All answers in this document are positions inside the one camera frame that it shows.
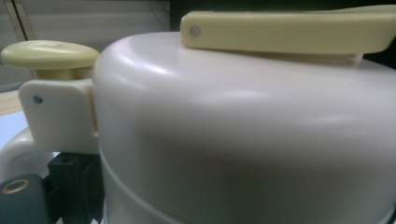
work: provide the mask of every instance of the kettle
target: kettle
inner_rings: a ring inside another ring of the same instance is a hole
[[[99,153],[108,223],[388,223],[396,72],[361,55],[392,41],[395,12],[192,12],[100,55],[9,46],[4,63],[44,79],[20,89],[29,128],[2,177],[26,152]]]

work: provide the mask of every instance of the cream-colored handle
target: cream-colored handle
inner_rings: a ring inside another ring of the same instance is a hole
[[[192,12],[190,48],[305,54],[379,52],[396,36],[396,5],[311,12]]]
[[[43,79],[81,77],[98,56],[97,50],[86,46],[48,40],[16,43],[1,52],[4,64],[36,70]]]

